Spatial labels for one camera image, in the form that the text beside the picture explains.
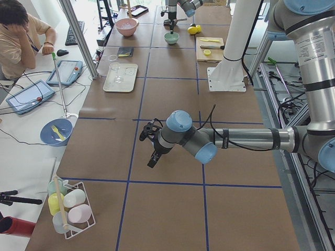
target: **person's hand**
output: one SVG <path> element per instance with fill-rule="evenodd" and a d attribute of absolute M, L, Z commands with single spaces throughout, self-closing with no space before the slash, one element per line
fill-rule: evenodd
<path fill-rule="evenodd" d="M 6 28 L 17 37 L 26 36 L 26 29 L 22 25 L 6 25 Z"/>
<path fill-rule="evenodd" d="M 53 45 L 48 44 L 48 43 L 43 45 L 43 48 L 42 48 L 43 55 L 48 55 L 48 54 L 51 54 L 52 52 L 53 52 Z"/>

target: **blue joint cap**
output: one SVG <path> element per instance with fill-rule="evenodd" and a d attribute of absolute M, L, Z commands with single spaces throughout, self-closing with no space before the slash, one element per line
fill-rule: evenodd
<path fill-rule="evenodd" d="M 267 31 L 267 38 L 271 41 L 290 40 L 284 32 Z"/>
<path fill-rule="evenodd" d="M 174 132 L 186 132 L 192 127 L 192 118 L 186 111 L 177 110 L 167 118 L 166 125 Z"/>
<path fill-rule="evenodd" d="M 207 164 L 214 158 L 217 152 L 218 148 L 212 142 L 208 142 L 197 152 L 195 158 L 202 164 Z"/>
<path fill-rule="evenodd" d="M 187 17 L 192 17 L 195 14 L 195 10 L 189 9 L 185 12 L 185 14 L 187 15 Z"/>
<path fill-rule="evenodd" d="M 334 0 L 284 0 L 286 7 L 298 15 L 316 15 L 335 6 Z"/>
<path fill-rule="evenodd" d="M 319 164 L 324 169 L 335 173 L 335 138 L 323 145 L 319 152 L 318 159 Z"/>

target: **black mouse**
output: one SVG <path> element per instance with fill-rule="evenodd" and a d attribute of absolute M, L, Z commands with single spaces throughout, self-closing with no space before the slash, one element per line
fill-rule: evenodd
<path fill-rule="evenodd" d="M 60 49 L 60 50 L 57 51 L 57 56 L 64 56 L 64 55 L 66 55 L 68 53 L 69 53 L 68 50 L 66 50 L 66 49 Z"/>

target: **keyboard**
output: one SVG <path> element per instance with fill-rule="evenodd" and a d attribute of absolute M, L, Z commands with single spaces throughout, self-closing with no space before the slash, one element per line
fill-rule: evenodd
<path fill-rule="evenodd" d="M 85 22 L 84 21 L 78 21 L 78 24 L 79 24 L 79 27 L 80 27 L 81 31 L 84 32 Z M 68 35 L 67 35 L 66 41 L 65 41 L 65 45 L 68 46 L 68 45 L 76 45 L 76 44 L 78 44 L 78 43 L 77 43 L 77 41 L 75 39 L 73 30 L 72 30 L 71 27 L 69 27 L 69 29 L 68 29 Z"/>

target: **black tripod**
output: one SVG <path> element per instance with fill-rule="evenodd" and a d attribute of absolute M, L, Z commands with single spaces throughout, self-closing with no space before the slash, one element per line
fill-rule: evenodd
<path fill-rule="evenodd" d="M 10 195 L 17 195 L 18 191 L 6 191 L 6 192 L 0 192 L 0 203 L 5 204 L 7 206 L 13 205 L 13 202 L 21 202 L 21 203 L 29 203 L 29 204 L 42 204 L 42 200 L 37 199 L 29 199 L 29 198 L 22 198 L 22 197 L 13 197 Z"/>

